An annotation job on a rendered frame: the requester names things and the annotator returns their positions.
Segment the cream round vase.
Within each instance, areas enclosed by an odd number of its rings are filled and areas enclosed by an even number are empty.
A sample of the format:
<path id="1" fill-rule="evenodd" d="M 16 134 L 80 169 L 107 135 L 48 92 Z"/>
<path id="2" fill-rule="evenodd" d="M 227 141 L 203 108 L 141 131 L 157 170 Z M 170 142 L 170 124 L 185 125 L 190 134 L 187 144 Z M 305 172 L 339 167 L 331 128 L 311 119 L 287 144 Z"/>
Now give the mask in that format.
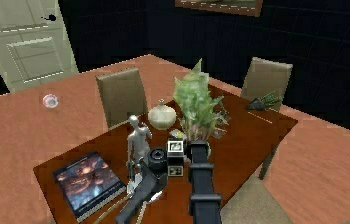
<path id="1" fill-rule="evenodd" d="M 148 113 L 150 124 L 157 130 L 166 130 L 176 121 L 177 115 L 172 107 L 167 106 L 163 99 L 159 100 L 156 107 L 153 107 Z"/>

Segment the green leafy house plant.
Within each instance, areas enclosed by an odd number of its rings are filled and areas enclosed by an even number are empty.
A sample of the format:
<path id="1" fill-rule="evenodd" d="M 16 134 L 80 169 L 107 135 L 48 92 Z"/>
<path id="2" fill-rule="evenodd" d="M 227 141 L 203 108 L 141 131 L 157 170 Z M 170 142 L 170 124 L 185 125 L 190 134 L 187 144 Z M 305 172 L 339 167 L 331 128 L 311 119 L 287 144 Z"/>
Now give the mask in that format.
<path id="1" fill-rule="evenodd" d="M 228 124 L 223 96 L 210 96 L 209 74 L 201 67 L 199 60 L 182 79 L 174 78 L 173 99 L 182 112 L 179 122 L 188 142 L 206 141 L 218 126 Z"/>

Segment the dark picture book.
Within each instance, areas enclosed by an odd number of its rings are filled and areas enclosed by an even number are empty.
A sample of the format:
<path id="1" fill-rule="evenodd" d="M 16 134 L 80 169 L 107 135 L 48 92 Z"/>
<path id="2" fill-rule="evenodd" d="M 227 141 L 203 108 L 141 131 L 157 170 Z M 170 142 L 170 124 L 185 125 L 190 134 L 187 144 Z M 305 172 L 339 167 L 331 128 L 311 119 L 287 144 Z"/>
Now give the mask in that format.
<path id="1" fill-rule="evenodd" d="M 53 172 L 78 224 L 126 191 L 126 185 L 97 152 Z"/>

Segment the silver human figure statue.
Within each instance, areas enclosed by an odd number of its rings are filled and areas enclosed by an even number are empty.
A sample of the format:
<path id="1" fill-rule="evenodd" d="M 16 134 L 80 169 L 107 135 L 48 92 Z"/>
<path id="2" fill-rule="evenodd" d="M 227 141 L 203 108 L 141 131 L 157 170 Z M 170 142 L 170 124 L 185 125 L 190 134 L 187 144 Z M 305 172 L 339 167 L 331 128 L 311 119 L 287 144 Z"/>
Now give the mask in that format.
<path id="1" fill-rule="evenodd" d="M 143 124 L 142 127 L 139 126 L 139 119 L 137 116 L 131 115 L 128 121 L 133 128 L 133 132 L 127 137 L 128 158 L 126 167 L 129 179 L 127 193 L 132 194 L 143 179 L 140 160 L 143 159 L 150 150 L 146 138 L 152 138 L 152 133 L 147 125 Z"/>

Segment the pink white ball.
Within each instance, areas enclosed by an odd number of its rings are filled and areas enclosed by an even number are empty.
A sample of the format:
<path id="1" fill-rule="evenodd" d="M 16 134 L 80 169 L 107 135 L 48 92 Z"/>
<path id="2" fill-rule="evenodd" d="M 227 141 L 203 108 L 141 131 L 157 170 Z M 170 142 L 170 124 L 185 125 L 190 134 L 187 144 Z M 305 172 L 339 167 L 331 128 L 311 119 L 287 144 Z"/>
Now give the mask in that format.
<path id="1" fill-rule="evenodd" d="M 43 97 L 43 105 L 46 108 L 55 108 L 59 104 L 59 100 L 56 95 L 54 94 L 47 94 Z"/>

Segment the brown wooden dining table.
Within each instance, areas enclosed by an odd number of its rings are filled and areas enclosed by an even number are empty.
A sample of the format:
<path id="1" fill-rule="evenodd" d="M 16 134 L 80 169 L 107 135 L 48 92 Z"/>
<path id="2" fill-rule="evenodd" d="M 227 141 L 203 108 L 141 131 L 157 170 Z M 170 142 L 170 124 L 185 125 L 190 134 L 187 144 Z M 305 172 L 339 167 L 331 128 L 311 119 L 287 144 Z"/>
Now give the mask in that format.
<path id="1" fill-rule="evenodd" d="M 248 100 L 214 86 L 209 89 L 212 96 L 223 98 L 230 116 L 224 127 L 226 134 L 219 139 L 208 139 L 212 149 L 209 161 L 214 164 L 214 191 L 227 203 L 297 121 L 273 110 L 249 112 L 246 110 Z M 127 182 L 127 136 L 131 132 L 131 125 L 125 123 L 34 168 L 57 224 L 77 222 L 53 172 L 96 151 L 114 173 Z M 142 224 L 192 224 L 188 213 L 190 193 L 191 184 L 185 176 L 169 179 L 160 199 L 147 207 Z"/>

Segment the pale panelled room door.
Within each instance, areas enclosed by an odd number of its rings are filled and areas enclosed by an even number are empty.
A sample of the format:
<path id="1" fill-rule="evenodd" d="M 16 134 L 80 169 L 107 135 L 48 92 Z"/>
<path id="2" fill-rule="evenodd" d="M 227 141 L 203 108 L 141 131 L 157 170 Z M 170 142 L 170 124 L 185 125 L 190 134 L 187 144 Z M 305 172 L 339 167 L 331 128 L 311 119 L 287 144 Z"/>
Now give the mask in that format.
<path id="1" fill-rule="evenodd" d="M 49 14 L 57 20 L 41 18 Z M 0 75 L 9 91 L 77 73 L 58 0 L 0 0 Z"/>

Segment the small dark green plant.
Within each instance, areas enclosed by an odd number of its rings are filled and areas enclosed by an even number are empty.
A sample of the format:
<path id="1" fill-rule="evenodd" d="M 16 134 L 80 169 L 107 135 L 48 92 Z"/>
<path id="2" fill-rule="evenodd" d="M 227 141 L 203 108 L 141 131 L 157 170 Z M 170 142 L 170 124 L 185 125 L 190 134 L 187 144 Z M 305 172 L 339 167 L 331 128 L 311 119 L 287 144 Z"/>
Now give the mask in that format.
<path id="1" fill-rule="evenodd" d="M 275 95 L 275 91 L 270 92 L 262 97 L 254 98 L 253 101 L 246 106 L 247 110 L 265 111 L 281 102 L 282 98 Z"/>

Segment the beige dining chair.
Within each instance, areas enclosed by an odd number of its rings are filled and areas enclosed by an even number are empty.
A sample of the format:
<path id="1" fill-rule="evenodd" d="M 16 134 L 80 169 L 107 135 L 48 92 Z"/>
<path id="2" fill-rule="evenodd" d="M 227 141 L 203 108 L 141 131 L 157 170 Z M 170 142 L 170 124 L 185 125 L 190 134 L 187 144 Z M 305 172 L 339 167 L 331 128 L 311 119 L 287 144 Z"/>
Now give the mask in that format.
<path id="1" fill-rule="evenodd" d="M 273 93 L 275 97 L 283 99 L 292 68 L 292 64 L 253 57 L 245 76 L 241 97 L 252 101 Z"/>
<path id="2" fill-rule="evenodd" d="M 125 122 L 131 115 L 148 111 L 145 90 L 137 67 L 96 77 L 109 129 Z"/>

